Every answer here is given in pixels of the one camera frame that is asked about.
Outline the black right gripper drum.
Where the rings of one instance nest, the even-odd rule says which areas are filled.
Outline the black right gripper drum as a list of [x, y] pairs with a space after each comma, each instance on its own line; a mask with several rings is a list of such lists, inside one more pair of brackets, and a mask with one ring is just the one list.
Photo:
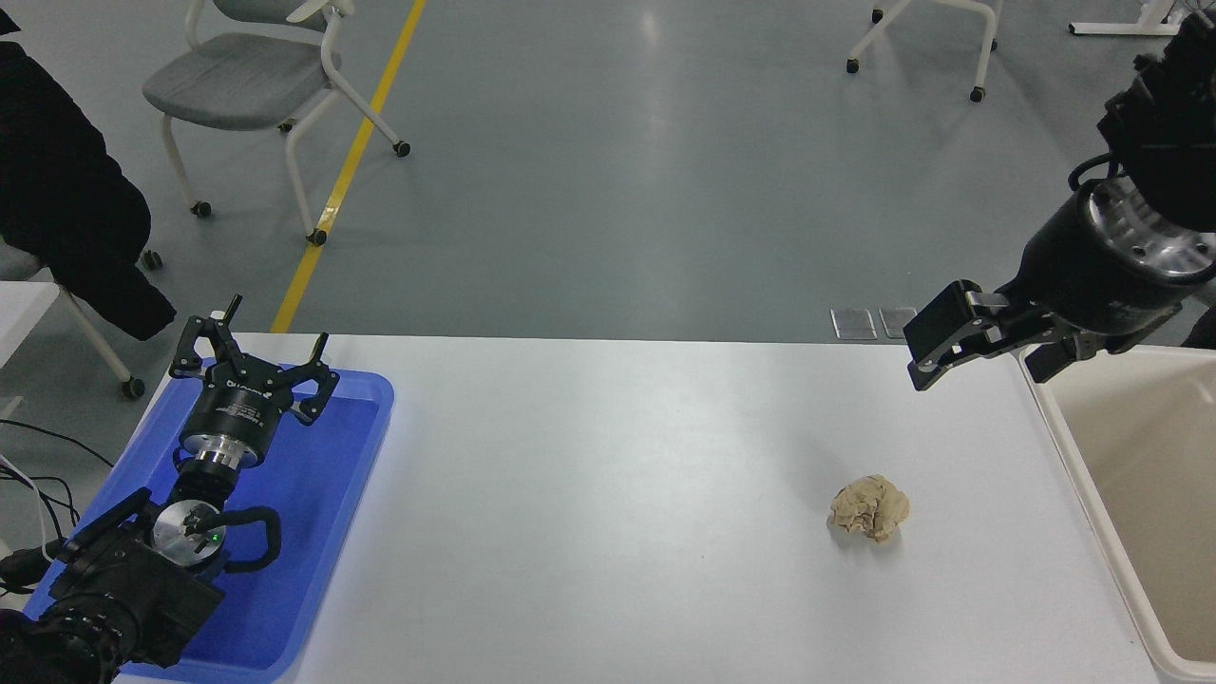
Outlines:
[[1135, 344], [1209, 280], [1207, 232], [1169, 220], [1138, 189], [1079, 189], [1028, 242], [1009, 299]]

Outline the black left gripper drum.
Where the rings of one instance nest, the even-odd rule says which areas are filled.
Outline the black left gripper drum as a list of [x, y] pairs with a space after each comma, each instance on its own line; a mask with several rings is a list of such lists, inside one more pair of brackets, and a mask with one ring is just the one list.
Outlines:
[[292, 407], [293, 391], [270, 389], [265, 377], [252, 370], [240, 376], [226, 365], [207, 368], [201, 381], [203, 389], [182, 426], [180, 445], [197, 454], [229, 439], [242, 443], [248, 454], [266, 454], [278, 420]]

